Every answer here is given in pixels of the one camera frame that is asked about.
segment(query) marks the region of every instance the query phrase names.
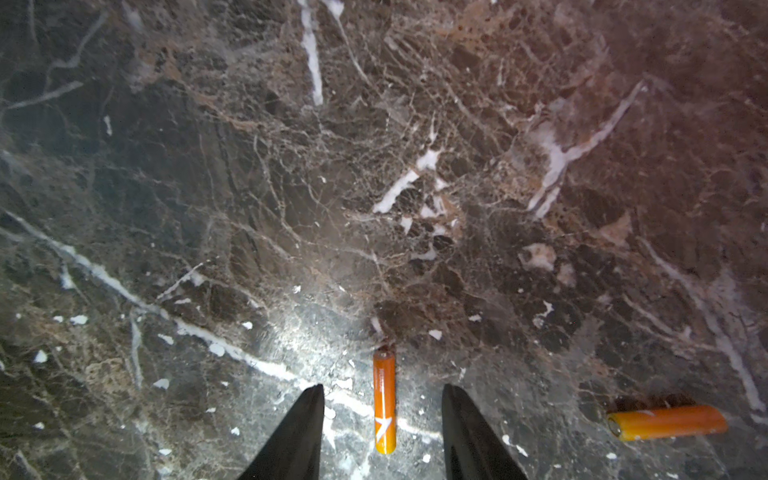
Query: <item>marble tile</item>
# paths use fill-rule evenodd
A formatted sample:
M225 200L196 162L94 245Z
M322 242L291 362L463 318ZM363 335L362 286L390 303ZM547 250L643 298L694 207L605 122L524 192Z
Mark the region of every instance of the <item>marble tile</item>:
M444 478L450 382L531 479L764 478L768 9L340 5L0 5L0 476L236 478L321 382L323 478Z

